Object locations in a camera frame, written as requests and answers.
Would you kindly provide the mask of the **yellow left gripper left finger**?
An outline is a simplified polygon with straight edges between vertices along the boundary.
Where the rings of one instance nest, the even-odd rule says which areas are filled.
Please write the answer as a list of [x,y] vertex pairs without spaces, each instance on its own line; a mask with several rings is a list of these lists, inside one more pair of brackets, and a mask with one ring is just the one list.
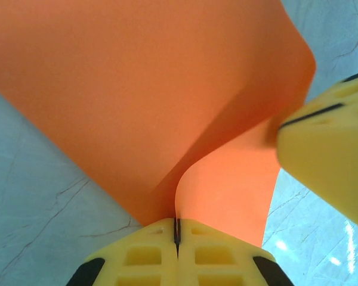
[[66,286],[178,286],[177,221],[162,219],[90,254]]

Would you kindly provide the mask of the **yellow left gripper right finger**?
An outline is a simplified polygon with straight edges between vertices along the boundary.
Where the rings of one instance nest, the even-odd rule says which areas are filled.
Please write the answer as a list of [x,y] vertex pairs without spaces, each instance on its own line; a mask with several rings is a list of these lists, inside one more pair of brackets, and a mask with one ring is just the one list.
[[191,219],[176,219],[178,286],[294,286],[272,254]]

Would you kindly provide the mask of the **orange cloth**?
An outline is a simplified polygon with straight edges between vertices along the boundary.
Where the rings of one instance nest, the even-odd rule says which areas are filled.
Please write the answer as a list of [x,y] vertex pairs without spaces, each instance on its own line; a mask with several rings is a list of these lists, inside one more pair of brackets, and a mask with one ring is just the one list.
[[281,0],[0,0],[0,94],[142,225],[261,245],[315,70]]

